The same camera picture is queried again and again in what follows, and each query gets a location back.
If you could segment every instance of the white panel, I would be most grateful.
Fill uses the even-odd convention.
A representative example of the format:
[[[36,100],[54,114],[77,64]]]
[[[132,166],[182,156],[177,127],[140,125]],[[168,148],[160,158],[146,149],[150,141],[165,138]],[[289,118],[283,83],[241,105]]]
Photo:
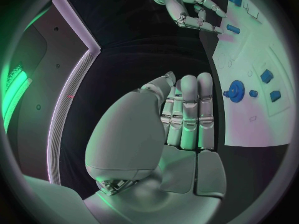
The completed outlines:
[[[222,19],[224,34],[218,35],[213,60],[222,92],[229,90],[234,80],[240,80],[245,85],[245,96],[239,103],[223,97],[225,145],[265,147],[287,144],[293,134],[295,113],[294,78],[288,51],[250,0],[242,0],[241,7],[229,1],[227,15]],[[227,30],[227,24],[239,28],[240,34]],[[274,75],[268,84],[260,77],[265,69]],[[250,90],[258,91],[258,97],[250,97]],[[282,96],[272,102],[270,92],[274,90],[279,90]]]

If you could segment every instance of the blue gear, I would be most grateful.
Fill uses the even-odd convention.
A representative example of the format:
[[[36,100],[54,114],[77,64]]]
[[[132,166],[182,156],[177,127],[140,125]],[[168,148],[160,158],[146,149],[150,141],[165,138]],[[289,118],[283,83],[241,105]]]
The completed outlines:
[[[233,81],[229,88],[229,98],[232,102],[240,102],[245,94],[245,86],[241,81]]]

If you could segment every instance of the control panel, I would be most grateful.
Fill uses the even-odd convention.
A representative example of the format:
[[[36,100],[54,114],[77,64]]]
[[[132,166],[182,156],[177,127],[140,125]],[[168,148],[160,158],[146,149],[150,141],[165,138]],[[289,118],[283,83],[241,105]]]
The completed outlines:
[[[250,0],[229,0],[213,60],[225,109],[225,145],[288,144],[294,128],[294,78],[273,25]]]

